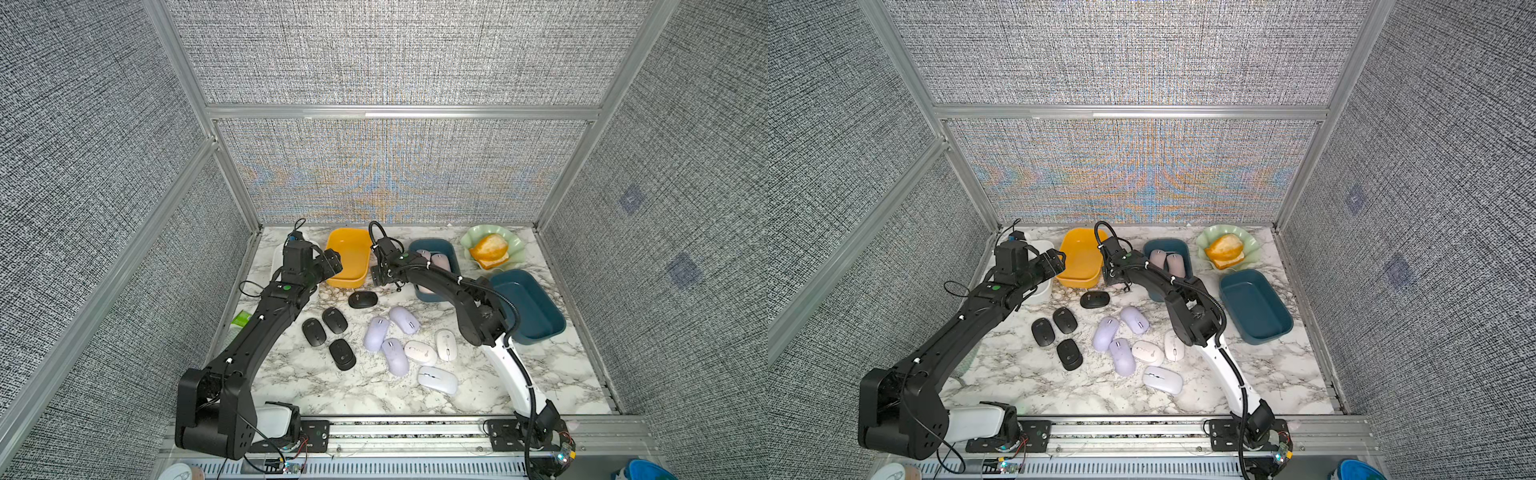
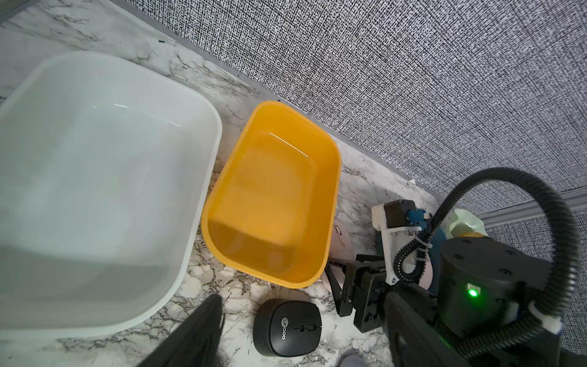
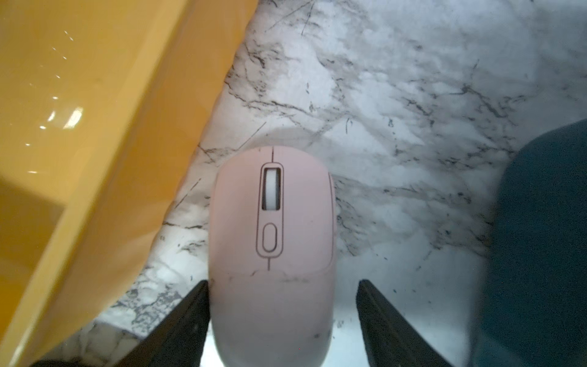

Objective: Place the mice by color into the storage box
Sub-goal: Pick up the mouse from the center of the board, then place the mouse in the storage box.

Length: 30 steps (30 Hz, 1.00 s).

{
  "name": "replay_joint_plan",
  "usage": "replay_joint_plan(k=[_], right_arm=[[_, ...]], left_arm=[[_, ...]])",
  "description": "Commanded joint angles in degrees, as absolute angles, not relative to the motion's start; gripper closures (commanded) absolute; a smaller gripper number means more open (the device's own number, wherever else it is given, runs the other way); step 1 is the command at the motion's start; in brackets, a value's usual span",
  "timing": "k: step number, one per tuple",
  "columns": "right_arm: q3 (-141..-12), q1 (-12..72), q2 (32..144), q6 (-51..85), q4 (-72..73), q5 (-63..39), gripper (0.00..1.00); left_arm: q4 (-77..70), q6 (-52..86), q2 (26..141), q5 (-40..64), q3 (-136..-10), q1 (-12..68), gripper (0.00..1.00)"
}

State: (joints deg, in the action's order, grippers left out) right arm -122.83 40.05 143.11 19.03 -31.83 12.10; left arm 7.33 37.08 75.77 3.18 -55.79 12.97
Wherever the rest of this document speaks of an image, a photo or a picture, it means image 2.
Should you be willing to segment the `teal storage box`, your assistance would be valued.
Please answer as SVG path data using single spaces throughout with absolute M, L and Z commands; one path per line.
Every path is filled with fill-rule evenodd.
M 393 269 L 395 256 L 400 249 L 417 236 L 419 229 L 419 226 L 402 226 L 392 229 L 384 229 L 383 231 L 378 232 L 377 253 L 384 256 L 386 268 L 385 281 L 390 286 L 393 286 L 400 281 Z M 439 290 L 440 252 L 441 246 L 445 241 L 446 236 L 443 231 L 437 230 L 429 241 L 432 245 L 432 249 L 428 250 L 424 273 L 419 281 L 420 287 L 428 290 L 433 295 L 437 295 Z

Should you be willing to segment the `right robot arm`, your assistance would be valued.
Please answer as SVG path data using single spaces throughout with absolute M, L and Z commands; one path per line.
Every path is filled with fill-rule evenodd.
M 396 366 L 584 366 L 548 331 L 466 359 L 466 339 L 519 321 L 544 290 L 551 265 L 489 237 L 458 237 L 441 247 L 438 289 L 385 281 L 380 256 L 330 258 L 325 268 L 337 313 L 359 331 L 383 328 Z

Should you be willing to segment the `pink mouse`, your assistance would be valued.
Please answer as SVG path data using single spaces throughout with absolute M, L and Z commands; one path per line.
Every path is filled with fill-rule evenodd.
M 344 261 L 355 260 L 354 248 L 350 239 L 349 232 L 345 228 L 345 226 L 337 220 L 335 220 L 333 225 L 329 257 Z M 333 267 L 332 271 L 335 275 L 336 281 L 338 281 L 339 286 L 342 288 L 345 278 L 344 271 L 339 267 Z M 327 291 L 333 293 L 330 281 L 327 278 L 326 271 L 322 274 L 321 280 Z

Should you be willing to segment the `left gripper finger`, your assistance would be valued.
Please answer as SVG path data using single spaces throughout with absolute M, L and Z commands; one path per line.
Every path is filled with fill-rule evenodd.
M 210 295 L 140 366 L 220 366 L 223 301 Z

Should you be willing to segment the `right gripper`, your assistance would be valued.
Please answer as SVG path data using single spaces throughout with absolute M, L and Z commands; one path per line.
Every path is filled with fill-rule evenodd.
M 329 258 L 325 274 L 336 312 L 341 317 L 354 313 L 353 324 L 362 333 L 385 324 L 385 299 L 389 292 L 399 294 L 428 324 L 438 321 L 437 297 L 415 284 L 400 281 L 389 285 L 382 256 L 360 254 L 355 260 Z

